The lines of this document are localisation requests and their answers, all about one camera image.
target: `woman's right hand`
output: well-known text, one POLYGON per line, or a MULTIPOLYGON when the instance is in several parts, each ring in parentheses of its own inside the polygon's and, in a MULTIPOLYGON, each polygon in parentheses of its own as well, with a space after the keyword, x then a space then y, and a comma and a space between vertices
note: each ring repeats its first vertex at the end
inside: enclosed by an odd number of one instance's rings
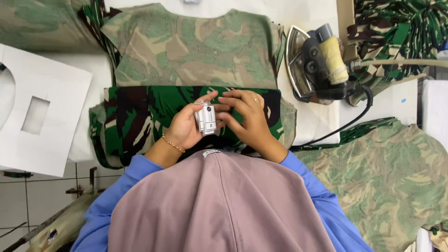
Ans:
POLYGON ((227 112, 216 114, 216 119, 224 121, 242 142, 266 160, 280 163, 285 159, 288 150, 269 131, 261 95, 247 90, 232 90, 224 92, 218 100, 243 115, 244 121, 240 124, 227 112))

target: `yellow cloth wrap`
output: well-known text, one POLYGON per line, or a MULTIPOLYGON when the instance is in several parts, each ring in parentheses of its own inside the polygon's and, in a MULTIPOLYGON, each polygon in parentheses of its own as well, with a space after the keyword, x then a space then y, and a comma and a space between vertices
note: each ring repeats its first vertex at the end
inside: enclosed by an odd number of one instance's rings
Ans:
POLYGON ((327 61, 329 79, 331 84, 339 84, 349 79, 349 74, 345 67, 339 50, 339 42, 335 36, 330 37, 320 43, 323 57, 327 61))

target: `gold bracelet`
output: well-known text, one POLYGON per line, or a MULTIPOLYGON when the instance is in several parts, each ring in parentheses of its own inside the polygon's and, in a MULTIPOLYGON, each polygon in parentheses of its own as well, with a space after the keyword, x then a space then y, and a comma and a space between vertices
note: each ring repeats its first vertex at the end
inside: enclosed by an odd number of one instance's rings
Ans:
POLYGON ((182 150, 181 148, 177 147, 175 144, 171 143, 170 141, 168 141, 165 137, 165 133, 162 134, 162 138, 165 140, 165 142, 169 143, 171 146, 173 146, 174 148, 176 148, 178 151, 185 153, 184 150, 182 150))

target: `black power cord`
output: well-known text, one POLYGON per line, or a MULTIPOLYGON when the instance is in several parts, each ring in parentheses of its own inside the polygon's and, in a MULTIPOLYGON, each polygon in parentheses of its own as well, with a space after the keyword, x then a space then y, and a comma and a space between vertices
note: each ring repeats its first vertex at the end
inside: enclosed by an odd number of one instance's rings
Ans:
POLYGON ((323 137, 321 137, 321 138, 319 138, 319 139, 317 139, 317 140, 313 140, 313 141, 311 141, 311 142, 307 142, 307 143, 302 144, 302 145, 291 146, 291 148, 289 148, 289 150, 292 151, 292 152, 293 152, 293 151, 299 151, 299 150, 301 150, 304 146, 306 146, 306 145, 310 145, 310 144, 313 144, 313 143, 317 143, 318 141, 321 141, 321 140, 323 140, 323 139, 325 139, 325 138, 327 138, 327 137, 329 137, 329 136, 331 136, 331 135, 334 135, 334 134, 338 133, 339 131, 341 131, 341 130, 347 128, 348 126, 354 124, 357 120, 361 119, 361 117, 363 117, 363 116, 367 113, 367 111, 369 111, 370 107, 373 105, 373 94, 372 94, 372 91, 370 90, 370 88, 369 88, 368 86, 361 86, 361 88, 362 88, 362 90, 366 93, 366 96, 367 96, 367 105, 366 105, 366 108, 364 109, 364 111, 363 111, 359 116, 357 116, 357 117, 356 117, 355 119, 353 119, 351 122, 347 123, 346 125, 342 126, 341 128, 339 128, 339 129, 333 131, 332 133, 330 133, 330 134, 328 134, 328 135, 325 135, 325 136, 323 136, 323 137))

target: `mauve hijab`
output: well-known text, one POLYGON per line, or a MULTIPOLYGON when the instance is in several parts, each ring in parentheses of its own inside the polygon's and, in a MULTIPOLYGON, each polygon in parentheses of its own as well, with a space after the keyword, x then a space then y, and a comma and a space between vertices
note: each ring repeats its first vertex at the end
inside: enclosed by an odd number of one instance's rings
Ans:
POLYGON ((335 251, 300 175, 206 153, 132 187, 112 213, 108 251, 335 251))

